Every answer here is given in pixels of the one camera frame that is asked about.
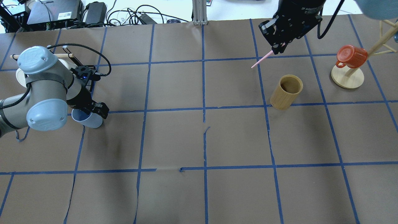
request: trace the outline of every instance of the red mug handle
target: red mug handle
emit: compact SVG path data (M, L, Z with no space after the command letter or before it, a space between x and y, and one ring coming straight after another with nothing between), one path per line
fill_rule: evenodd
M341 68L344 68L345 64L342 63L341 61L337 61L336 66L337 66L337 68L341 69Z

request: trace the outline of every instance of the cup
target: cup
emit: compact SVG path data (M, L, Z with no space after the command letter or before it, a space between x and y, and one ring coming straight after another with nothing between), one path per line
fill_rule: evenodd
M295 75L284 75L271 95L271 105L278 110L290 107L303 88L302 81Z
M368 58L368 53L365 49L353 45L345 45L337 52L337 68L348 66L356 69L363 65Z
M87 115L85 112L77 109L72 110L72 119L89 128L98 128L102 124L102 117L100 115L94 113Z

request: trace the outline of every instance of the tan cup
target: tan cup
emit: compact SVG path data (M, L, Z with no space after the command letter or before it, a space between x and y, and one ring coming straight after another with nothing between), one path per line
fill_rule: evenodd
M271 105L278 110L286 110L302 91L302 81L295 75L284 75L279 80L271 96Z

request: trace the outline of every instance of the orange mug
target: orange mug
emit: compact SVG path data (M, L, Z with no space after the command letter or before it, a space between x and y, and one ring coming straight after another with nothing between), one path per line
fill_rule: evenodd
M356 69L363 65L368 58L368 53L365 49L353 45L345 45L337 52L337 68L348 66Z

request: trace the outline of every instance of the sticker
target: sticker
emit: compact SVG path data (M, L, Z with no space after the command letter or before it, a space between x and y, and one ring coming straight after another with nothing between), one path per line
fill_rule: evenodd
M63 12L58 14L58 20L65 20L65 19L70 19L72 16L72 12Z

